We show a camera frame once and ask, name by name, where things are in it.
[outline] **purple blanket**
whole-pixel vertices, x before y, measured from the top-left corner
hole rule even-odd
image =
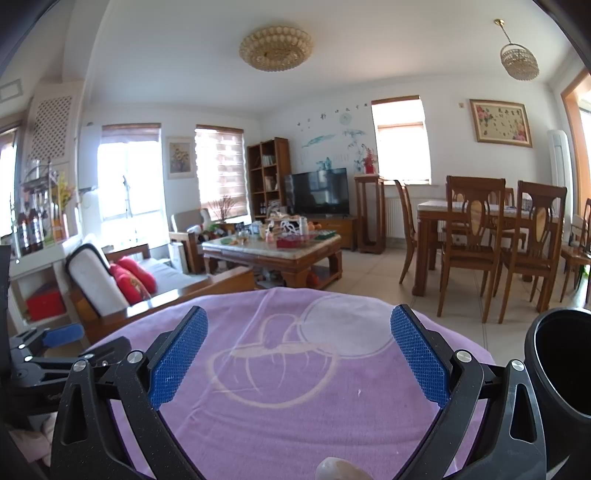
[[[377,299],[289,288],[201,297],[106,340],[124,335],[146,350],[192,305],[207,311],[209,334],[160,411],[209,480],[311,480],[329,456],[391,479],[438,411],[392,339],[393,306]],[[492,363],[474,342],[418,316],[454,350]],[[136,468],[150,473],[123,409],[114,410]],[[449,472],[463,465],[482,411]]]

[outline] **red basket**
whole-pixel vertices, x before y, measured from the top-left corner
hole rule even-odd
[[[301,248],[315,237],[315,235],[280,235],[277,237],[277,248]]]

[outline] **red pillow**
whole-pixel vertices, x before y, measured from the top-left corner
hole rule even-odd
[[[143,283],[130,271],[116,264],[111,264],[109,271],[115,277],[117,286],[130,305],[135,305],[151,298]]]
[[[154,276],[145,271],[139,264],[130,257],[123,257],[117,261],[118,265],[121,265],[124,269],[129,270],[133,275],[138,277],[138,280],[144,284],[146,290],[150,293],[156,293],[156,279]]]

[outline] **screw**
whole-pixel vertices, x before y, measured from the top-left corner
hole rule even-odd
[[[520,362],[519,360],[513,360],[511,362],[511,366],[515,368],[515,370],[517,370],[518,372],[522,372],[525,369],[525,365],[523,364],[523,362]]]
[[[78,360],[73,366],[72,369],[74,372],[82,372],[86,368],[86,362],[84,360]]]
[[[138,351],[138,350],[134,350],[133,352],[131,352],[128,356],[127,356],[127,361],[130,364],[136,364],[137,362],[141,362],[141,359],[143,358],[143,354],[142,352]]]
[[[470,355],[465,350],[460,350],[458,353],[456,353],[456,358],[460,362],[465,363],[465,364],[469,364],[470,362],[472,362],[472,355]]]

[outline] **lattice panel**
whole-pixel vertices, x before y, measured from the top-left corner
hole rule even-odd
[[[39,103],[28,160],[33,158],[46,161],[64,157],[71,108],[71,95]]]

